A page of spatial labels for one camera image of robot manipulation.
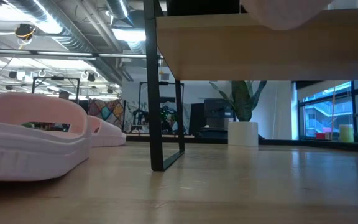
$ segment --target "wooden floor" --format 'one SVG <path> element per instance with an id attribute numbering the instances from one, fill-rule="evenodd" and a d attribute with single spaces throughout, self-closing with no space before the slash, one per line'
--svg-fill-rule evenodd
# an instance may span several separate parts
<path id="1" fill-rule="evenodd" d="M 0 183 L 2 223 L 358 223 L 358 153 L 187 144 L 152 172 L 147 143 L 94 148 L 62 178 Z"/>

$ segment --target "snake plant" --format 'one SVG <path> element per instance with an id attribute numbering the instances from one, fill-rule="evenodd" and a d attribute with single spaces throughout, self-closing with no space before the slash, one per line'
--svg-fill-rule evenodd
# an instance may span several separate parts
<path id="1" fill-rule="evenodd" d="M 222 97 L 230 102 L 239 121 L 250 121 L 252 111 L 258 105 L 259 96 L 265 88 L 267 81 L 260 81 L 258 89 L 254 93 L 252 90 L 253 81 L 231 81 L 231 95 L 230 97 L 221 91 L 214 83 L 211 86 L 219 91 Z"/>

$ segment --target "window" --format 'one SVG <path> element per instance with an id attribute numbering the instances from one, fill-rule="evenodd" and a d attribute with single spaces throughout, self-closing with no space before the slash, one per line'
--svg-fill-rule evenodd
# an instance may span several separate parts
<path id="1" fill-rule="evenodd" d="M 341 83 L 327 90 L 322 87 L 329 87 L 328 82 L 314 84 L 312 89 L 320 92 L 313 95 L 305 94 L 313 93 L 304 91 L 299 99 L 300 109 L 300 136 L 301 138 L 314 138 L 316 133 L 330 132 L 333 128 L 334 133 L 339 132 L 339 126 L 342 124 L 353 124 L 355 132 L 358 133 L 358 117 L 354 116 L 358 113 L 358 80 Z M 335 103 L 333 102 L 333 94 L 335 92 Z"/>

